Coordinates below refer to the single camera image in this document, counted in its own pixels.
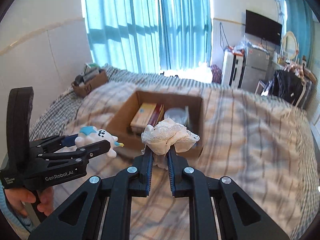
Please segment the person's left hand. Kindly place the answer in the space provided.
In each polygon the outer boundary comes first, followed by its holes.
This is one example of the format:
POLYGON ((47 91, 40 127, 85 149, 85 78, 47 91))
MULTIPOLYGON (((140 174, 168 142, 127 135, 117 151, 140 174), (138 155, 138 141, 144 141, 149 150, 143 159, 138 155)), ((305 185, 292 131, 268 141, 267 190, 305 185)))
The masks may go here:
MULTIPOLYGON (((23 203, 34 203, 36 197, 29 190, 24 188, 19 189, 5 189, 4 193, 12 208, 23 217, 27 217, 27 211, 23 203)), ((42 192, 38 192, 40 204, 37 209, 44 213, 46 216, 50 215, 54 210, 54 189, 48 187, 42 192)))

